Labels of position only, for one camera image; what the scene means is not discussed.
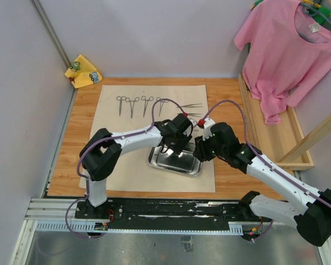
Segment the steel surgical forceps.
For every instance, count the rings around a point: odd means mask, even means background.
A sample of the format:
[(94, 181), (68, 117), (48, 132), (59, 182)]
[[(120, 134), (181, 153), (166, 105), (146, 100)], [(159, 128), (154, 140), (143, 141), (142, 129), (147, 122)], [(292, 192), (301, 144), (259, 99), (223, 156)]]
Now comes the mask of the steel surgical forceps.
[(202, 105), (202, 103), (194, 103), (194, 104), (181, 105), (180, 107), (182, 107), (182, 108), (202, 108), (203, 105)]

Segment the stainless steel tray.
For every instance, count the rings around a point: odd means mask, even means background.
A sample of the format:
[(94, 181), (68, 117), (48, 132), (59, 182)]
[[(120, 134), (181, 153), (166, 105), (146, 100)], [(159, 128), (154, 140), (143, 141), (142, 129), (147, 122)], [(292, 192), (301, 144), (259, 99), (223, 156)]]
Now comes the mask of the stainless steel tray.
[(201, 170), (201, 162), (193, 156), (194, 143), (188, 143), (184, 150), (175, 154), (173, 150), (161, 146), (151, 148), (148, 164), (156, 169), (196, 177)]

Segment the long steel hemostat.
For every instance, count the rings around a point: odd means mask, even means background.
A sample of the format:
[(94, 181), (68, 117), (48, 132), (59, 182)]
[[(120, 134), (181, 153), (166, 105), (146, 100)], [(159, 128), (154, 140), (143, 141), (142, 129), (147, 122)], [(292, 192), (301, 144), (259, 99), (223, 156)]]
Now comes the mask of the long steel hemostat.
[(168, 103), (169, 100), (164, 99), (164, 98), (160, 98), (160, 97), (157, 97), (156, 100), (159, 101), (159, 112), (158, 112), (158, 116), (160, 116), (161, 115), (161, 112), (162, 112), (162, 108), (163, 108), (164, 103)]

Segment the steel hemostat clamp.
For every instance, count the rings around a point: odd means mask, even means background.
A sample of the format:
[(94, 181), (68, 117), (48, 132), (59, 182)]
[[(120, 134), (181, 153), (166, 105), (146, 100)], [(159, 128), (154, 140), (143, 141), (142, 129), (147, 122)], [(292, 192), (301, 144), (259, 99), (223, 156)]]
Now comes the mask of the steel hemostat clamp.
[(147, 108), (148, 108), (148, 104), (154, 100), (154, 97), (153, 96), (149, 96), (149, 97), (142, 96), (141, 100), (144, 102), (143, 115), (142, 116), (145, 117), (146, 111), (147, 111)]

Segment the beige cloth wrap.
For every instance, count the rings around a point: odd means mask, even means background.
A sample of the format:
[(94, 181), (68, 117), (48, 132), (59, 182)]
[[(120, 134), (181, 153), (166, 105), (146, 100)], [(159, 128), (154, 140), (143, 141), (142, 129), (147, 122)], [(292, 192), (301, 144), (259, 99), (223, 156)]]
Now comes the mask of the beige cloth wrap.
[[(135, 103), (134, 116), (130, 118), (130, 105), (122, 103), (119, 116), (117, 96), (130, 99), (139, 97)], [(143, 117), (144, 102), (142, 96), (153, 96)], [(161, 115), (157, 97), (169, 100), (164, 103)], [(208, 111), (205, 85), (199, 86), (122, 86), (103, 85), (94, 113), (90, 134), (106, 128), (112, 133), (121, 133), (148, 127), (153, 120), (173, 119), (179, 113), (179, 105), (202, 103), (202, 108), (183, 108), (186, 113), (201, 113)], [(106, 179), (106, 189), (127, 192), (215, 192), (215, 171), (213, 162), (201, 165), (196, 177), (173, 173), (151, 167), (148, 157), (151, 148), (145, 148), (123, 155), (117, 162), (112, 174)]]

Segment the steel surgical scissors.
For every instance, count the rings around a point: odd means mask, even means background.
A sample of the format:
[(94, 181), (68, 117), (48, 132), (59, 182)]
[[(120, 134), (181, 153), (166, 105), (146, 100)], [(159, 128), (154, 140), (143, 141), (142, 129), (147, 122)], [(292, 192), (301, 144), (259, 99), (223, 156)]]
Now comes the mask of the steel surgical scissors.
[(122, 103), (127, 102), (129, 99), (126, 96), (117, 96), (116, 100), (119, 102), (119, 116), (121, 116), (122, 112)]

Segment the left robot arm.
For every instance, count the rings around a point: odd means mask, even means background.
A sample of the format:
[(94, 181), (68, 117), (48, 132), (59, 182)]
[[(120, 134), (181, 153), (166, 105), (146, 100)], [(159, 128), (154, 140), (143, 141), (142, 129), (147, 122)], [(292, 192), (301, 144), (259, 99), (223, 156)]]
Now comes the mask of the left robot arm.
[(86, 179), (88, 212), (94, 218), (102, 218), (107, 212), (105, 193), (106, 179), (110, 176), (118, 159), (129, 152), (147, 147), (165, 147), (180, 154), (190, 142), (196, 121), (186, 114), (178, 114), (172, 120), (153, 122), (146, 128), (111, 133), (98, 130), (79, 154), (78, 175)]

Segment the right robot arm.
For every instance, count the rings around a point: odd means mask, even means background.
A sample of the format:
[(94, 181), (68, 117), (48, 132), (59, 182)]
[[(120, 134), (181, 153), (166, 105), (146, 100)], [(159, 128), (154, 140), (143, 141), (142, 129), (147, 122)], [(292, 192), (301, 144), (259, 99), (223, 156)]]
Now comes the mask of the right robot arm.
[(246, 221), (256, 216), (293, 227), (310, 244), (321, 247), (331, 236), (331, 190), (321, 191), (301, 182), (250, 144), (239, 142), (226, 123), (201, 119), (203, 135), (195, 139), (193, 155), (200, 161), (218, 158), (270, 186), (285, 201), (250, 191), (241, 200), (239, 215)]

